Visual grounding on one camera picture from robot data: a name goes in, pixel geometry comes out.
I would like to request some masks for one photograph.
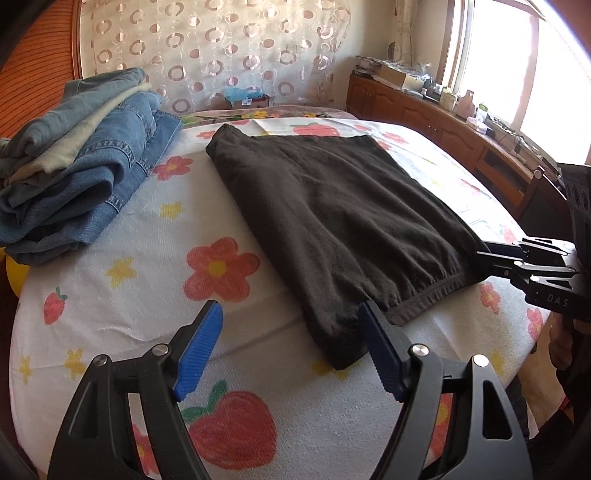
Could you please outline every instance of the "silver screw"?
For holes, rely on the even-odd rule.
[[[488,365],[488,358],[485,355],[474,355],[474,363],[479,367],[485,367]]]
[[[106,355],[97,355],[92,359],[92,364],[95,367],[102,367],[104,364],[107,363],[107,356]]]
[[[159,343],[152,347],[152,353],[156,356],[163,356],[168,353],[168,345],[166,343]]]
[[[427,348],[426,345],[422,345],[420,343],[413,345],[412,350],[413,350],[413,353],[418,356],[425,356],[429,353],[429,348]]]

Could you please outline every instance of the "cardboard box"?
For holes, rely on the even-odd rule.
[[[400,88],[414,90],[415,92],[420,92],[425,83],[425,80],[421,80],[419,78],[413,77],[412,75],[408,75],[404,72],[393,69],[391,66],[384,63],[382,63],[378,75],[384,80],[387,80],[388,82],[397,85]]]
[[[269,97],[263,95],[261,98],[249,98],[247,100],[237,100],[231,102],[227,100],[229,108],[234,110],[242,110],[244,108],[266,108],[269,106]]]

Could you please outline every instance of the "wooden headboard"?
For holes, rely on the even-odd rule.
[[[48,7],[47,0],[36,3],[40,11],[46,9],[31,18],[28,29],[20,22],[25,33],[12,33],[21,38],[0,70],[0,137],[12,137],[58,105],[64,83],[80,78],[81,0],[55,0]]]

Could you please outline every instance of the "window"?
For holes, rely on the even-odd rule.
[[[455,57],[463,51],[465,61],[452,66],[448,56],[444,78],[455,78],[448,85],[460,95],[473,91],[476,103],[555,161],[584,163],[591,144],[591,67],[560,17],[551,11],[547,22],[525,1],[457,3],[468,21],[449,50]]]

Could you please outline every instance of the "white floral bedsheet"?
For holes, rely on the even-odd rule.
[[[482,239],[523,235],[470,173],[404,127],[310,118],[233,124],[249,135],[372,135]],[[183,130],[94,245],[31,269],[14,324],[10,385],[20,444],[42,471],[90,360],[142,355],[190,323],[208,298],[221,302],[225,324],[197,391],[180,407],[212,479],[360,480],[375,468],[400,405],[369,356],[340,372],[324,361],[205,153],[219,127]],[[548,317],[523,298],[491,278],[446,297],[405,330],[450,358],[484,353],[507,384]],[[441,402],[429,459],[441,452],[449,401]],[[144,469],[158,478],[137,399],[132,416]]]

